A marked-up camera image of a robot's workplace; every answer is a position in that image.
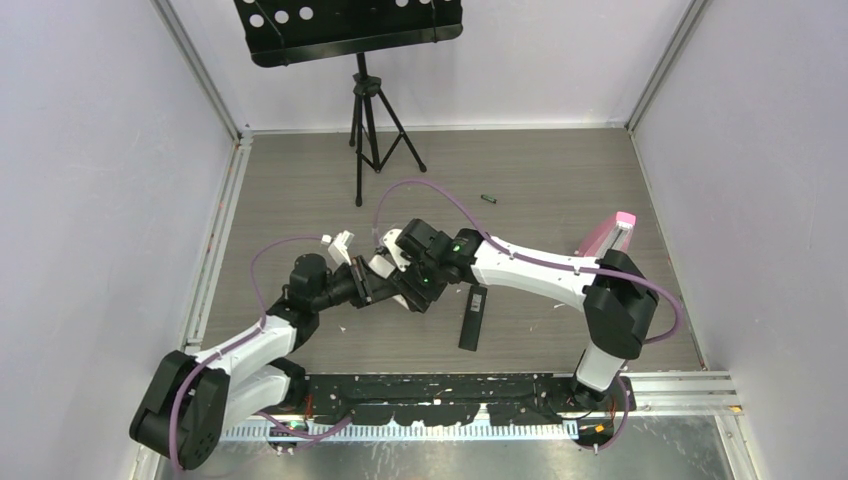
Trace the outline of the black remote control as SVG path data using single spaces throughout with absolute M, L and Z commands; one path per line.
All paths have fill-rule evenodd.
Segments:
M 479 285 L 469 288 L 458 347 L 475 352 L 478 349 L 488 290 Z

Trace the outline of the white remote control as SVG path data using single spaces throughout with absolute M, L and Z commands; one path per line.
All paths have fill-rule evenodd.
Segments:
M 383 279 L 388 279 L 389 276 L 396 270 L 396 266 L 379 254 L 375 254 L 368 261 L 369 268 Z M 404 309 L 411 311 L 407 301 L 402 295 L 394 295 L 392 299 L 401 305 Z

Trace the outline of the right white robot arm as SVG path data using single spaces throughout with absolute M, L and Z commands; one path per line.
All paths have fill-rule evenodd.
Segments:
M 547 253 L 502 242 L 477 229 L 455 236 L 421 219 L 375 237 L 413 285 L 469 283 L 501 286 L 564 303 L 584 314 L 590 342 L 574 372 L 571 397 L 596 410 L 611 395 L 619 370 L 637 359 L 659 303 L 631 258 L 619 250 L 602 257 Z

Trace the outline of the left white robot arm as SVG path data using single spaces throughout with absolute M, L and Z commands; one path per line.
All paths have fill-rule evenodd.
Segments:
M 353 257 L 336 271 L 319 254 L 300 256 L 282 296 L 255 325 L 207 350 L 172 351 L 161 360 L 131 420 L 130 438 L 192 470 L 222 433 L 249 416 L 273 408 L 298 412 L 309 382 L 288 355 L 317 330 L 320 311 L 398 295 L 400 271 L 381 254 L 370 261 Z

